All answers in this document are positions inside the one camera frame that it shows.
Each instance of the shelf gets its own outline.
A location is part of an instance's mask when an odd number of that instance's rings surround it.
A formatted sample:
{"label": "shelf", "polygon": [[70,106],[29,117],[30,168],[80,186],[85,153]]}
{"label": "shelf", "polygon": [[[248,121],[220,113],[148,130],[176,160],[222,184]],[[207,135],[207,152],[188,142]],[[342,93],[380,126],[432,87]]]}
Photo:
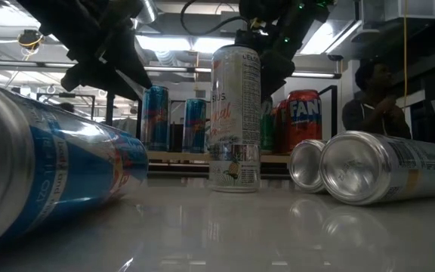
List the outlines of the shelf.
{"label": "shelf", "polygon": [[[195,154],[195,153],[178,153],[178,152],[162,152],[162,151],[147,151],[149,159],[161,160],[189,160],[189,161],[209,161],[209,154]],[[288,163],[289,155],[262,155],[261,162],[268,163]]]}

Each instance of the wire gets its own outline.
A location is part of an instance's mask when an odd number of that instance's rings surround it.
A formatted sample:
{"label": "wire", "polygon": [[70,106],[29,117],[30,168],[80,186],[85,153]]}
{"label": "wire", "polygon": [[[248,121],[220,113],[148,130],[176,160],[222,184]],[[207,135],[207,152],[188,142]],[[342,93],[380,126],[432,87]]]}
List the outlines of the wire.
{"label": "wire", "polygon": [[186,30],[187,33],[189,33],[192,36],[203,36],[203,35],[207,35],[211,32],[214,32],[218,29],[220,29],[222,26],[224,26],[227,23],[233,22],[235,20],[243,20],[246,22],[246,24],[248,25],[248,30],[251,29],[251,24],[249,23],[249,20],[244,18],[243,16],[235,16],[235,17],[231,17],[229,19],[226,19],[222,22],[220,22],[217,26],[211,28],[210,30],[204,31],[204,32],[194,32],[194,31],[190,31],[186,24],[184,23],[184,14],[186,13],[186,9],[192,5],[195,1],[197,0],[190,0],[188,1],[183,7],[182,10],[180,11],[180,24],[182,25],[182,27],[184,28],[184,30]]}
{"label": "wire", "polygon": [[407,76],[407,12],[409,11],[409,0],[404,1],[404,108],[406,111],[407,106],[407,88],[409,87],[408,76]]}

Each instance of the red can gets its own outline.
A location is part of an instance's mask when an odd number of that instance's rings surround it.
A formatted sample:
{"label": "red can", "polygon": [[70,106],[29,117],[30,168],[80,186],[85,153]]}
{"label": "red can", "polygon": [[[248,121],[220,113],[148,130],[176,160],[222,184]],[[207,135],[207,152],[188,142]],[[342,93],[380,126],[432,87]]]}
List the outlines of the red can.
{"label": "red can", "polygon": [[322,140],[322,101],[315,90],[292,91],[286,101],[285,152],[303,140]]}
{"label": "red can", "polygon": [[286,133],[286,100],[279,102],[275,113],[275,153],[284,153],[288,149]]}

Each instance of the white table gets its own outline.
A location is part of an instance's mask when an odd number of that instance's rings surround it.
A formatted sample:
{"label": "white table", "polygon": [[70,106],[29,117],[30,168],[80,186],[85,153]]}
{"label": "white table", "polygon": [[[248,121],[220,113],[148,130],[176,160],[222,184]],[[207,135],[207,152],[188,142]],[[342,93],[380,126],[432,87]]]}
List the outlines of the white table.
{"label": "white table", "polygon": [[232,194],[202,179],[150,181],[0,249],[0,271],[435,271],[435,199],[360,208],[262,185]]}

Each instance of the upright can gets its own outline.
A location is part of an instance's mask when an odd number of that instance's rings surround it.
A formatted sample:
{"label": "upright can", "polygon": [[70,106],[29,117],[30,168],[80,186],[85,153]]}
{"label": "upright can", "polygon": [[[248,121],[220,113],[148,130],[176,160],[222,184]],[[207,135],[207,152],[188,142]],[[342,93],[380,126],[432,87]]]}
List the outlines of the upright can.
{"label": "upright can", "polygon": [[352,205],[435,196],[435,144],[347,131],[323,149],[320,174]]}
{"label": "upright can", "polygon": [[318,91],[292,91],[286,102],[286,128],[291,152],[303,140],[322,140],[322,101]]}
{"label": "upright can", "polygon": [[147,167],[126,132],[0,89],[0,242],[120,197]]}
{"label": "upright can", "polygon": [[275,153],[284,153],[288,149],[288,129],[286,127],[286,100],[279,102],[275,115]]}
{"label": "upright can", "polygon": [[273,99],[265,99],[261,104],[261,154],[271,154],[274,148]]}
{"label": "upright can", "polygon": [[183,152],[204,153],[205,111],[205,100],[186,100],[186,109],[184,113],[184,131],[182,135]]}
{"label": "upright can", "polygon": [[296,145],[290,155],[289,172],[300,191],[326,192],[319,174],[320,157],[326,141],[304,140]]}
{"label": "upright can", "polygon": [[209,179],[225,192],[256,191],[260,180],[261,64],[256,51],[228,45],[212,58]]}
{"label": "upright can", "polygon": [[140,139],[147,150],[168,151],[169,92],[166,87],[152,86],[143,93]]}

